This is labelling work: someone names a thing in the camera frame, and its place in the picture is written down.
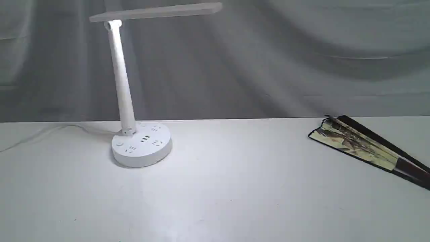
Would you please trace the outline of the painted folding paper fan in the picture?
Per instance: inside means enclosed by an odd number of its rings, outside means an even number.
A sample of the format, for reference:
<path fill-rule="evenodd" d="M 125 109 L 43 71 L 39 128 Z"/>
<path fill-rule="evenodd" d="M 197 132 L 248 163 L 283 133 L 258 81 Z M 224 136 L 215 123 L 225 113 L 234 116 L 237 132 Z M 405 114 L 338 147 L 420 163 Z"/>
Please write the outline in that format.
<path fill-rule="evenodd" d="M 354 119 L 327 115 L 308 137 L 426 190 L 429 167 Z"/>

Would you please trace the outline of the white desk lamp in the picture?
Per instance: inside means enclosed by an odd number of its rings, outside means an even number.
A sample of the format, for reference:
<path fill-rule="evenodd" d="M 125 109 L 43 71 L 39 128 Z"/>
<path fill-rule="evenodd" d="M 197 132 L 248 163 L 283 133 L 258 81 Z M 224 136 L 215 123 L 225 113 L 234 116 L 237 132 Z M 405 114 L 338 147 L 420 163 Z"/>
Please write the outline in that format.
<path fill-rule="evenodd" d="M 166 158 L 172 150 L 170 130 L 161 123 L 135 119 L 120 28 L 125 20 L 212 15 L 223 8 L 221 2 L 153 7 L 145 9 L 104 12 L 89 18 L 92 23 L 103 23 L 109 34 L 113 71 L 121 130 L 112 138 L 112 154 L 123 167 L 148 167 Z"/>

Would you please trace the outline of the grey backdrop cloth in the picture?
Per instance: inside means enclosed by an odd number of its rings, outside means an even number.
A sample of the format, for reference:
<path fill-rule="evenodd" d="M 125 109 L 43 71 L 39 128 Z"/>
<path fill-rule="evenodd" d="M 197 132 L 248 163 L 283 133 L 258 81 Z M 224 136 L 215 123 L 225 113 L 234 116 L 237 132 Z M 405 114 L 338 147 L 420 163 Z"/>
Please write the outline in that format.
<path fill-rule="evenodd" d="M 103 12 L 194 0 L 2 0 L 1 122 L 116 121 Z M 137 120 L 429 115 L 428 0 L 223 0 L 120 28 Z"/>

